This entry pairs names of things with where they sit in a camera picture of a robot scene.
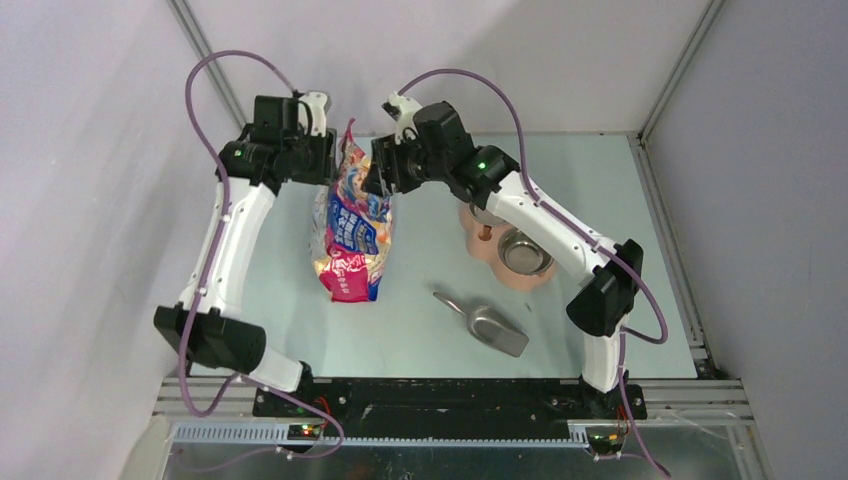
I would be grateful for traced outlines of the colourful pet food bag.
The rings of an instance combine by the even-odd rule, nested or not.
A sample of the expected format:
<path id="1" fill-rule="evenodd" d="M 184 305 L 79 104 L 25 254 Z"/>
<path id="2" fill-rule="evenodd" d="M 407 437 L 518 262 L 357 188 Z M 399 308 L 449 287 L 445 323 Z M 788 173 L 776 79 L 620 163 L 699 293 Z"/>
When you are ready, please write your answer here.
<path id="1" fill-rule="evenodd" d="M 392 246 L 391 200 L 363 189 L 372 160 L 354 139 L 354 123 L 339 142 L 338 174 L 319 189 L 312 210 L 312 266 L 336 303 L 377 299 Z"/>

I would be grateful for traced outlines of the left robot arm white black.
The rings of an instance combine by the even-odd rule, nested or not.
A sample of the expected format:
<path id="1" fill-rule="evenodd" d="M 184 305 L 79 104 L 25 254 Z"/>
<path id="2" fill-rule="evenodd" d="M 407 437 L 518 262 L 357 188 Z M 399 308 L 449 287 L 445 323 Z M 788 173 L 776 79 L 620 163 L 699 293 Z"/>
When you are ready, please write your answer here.
<path id="1" fill-rule="evenodd" d="M 225 369 L 267 389 L 304 416 L 315 388 L 301 380 L 302 362 L 272 347 L 266 330 L 242 317 L 251 257 L 266 216 L 287 182 L 327 185 L 335 175 L 336 131 L 327 125 L 327 93 L 258 96 L 254 120 L 217 155 L 216 197 L 201 256 L 173 306 L 160 306 L 154 326 L 189 363 Z"/>

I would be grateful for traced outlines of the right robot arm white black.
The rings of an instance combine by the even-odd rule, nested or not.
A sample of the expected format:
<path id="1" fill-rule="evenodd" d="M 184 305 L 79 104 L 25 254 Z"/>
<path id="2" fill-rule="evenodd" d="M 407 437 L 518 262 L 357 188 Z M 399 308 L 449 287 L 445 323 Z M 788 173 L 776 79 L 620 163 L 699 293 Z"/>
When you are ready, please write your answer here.
<path id="1" fill-rule="evenodd" d="M 373 164 L 364 189 L 388 197 L 438 182 L 539 245 L 580 287 L 566 315 L 583 338 L 583 408 L 596 418 L 616 410 L 631 415 L 623 334 L 637 294 L 647 290 L 640 283 L 642 247 L 594 233 L 561 209 L 517 160 L 496 146 L 476 145 L 448 102 L 422 106 L 393 94 L 382 108 L 395 131 L 372 141 Z"/>

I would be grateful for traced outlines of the metal food scoop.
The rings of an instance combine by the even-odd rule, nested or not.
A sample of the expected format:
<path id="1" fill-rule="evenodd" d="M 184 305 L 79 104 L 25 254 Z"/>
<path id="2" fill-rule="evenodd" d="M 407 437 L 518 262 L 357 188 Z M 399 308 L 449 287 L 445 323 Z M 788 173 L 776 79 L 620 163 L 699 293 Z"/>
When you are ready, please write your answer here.
<path id="1" fill-rule="evenodd" d="M 465 308 L 443 292 L 434 292 L 433 296 L 462 316 L 467 331 L 480 343 L 513 358 L 520 358 L 524 353 L 529 337 L 495 308 L 488 305 Z"/>

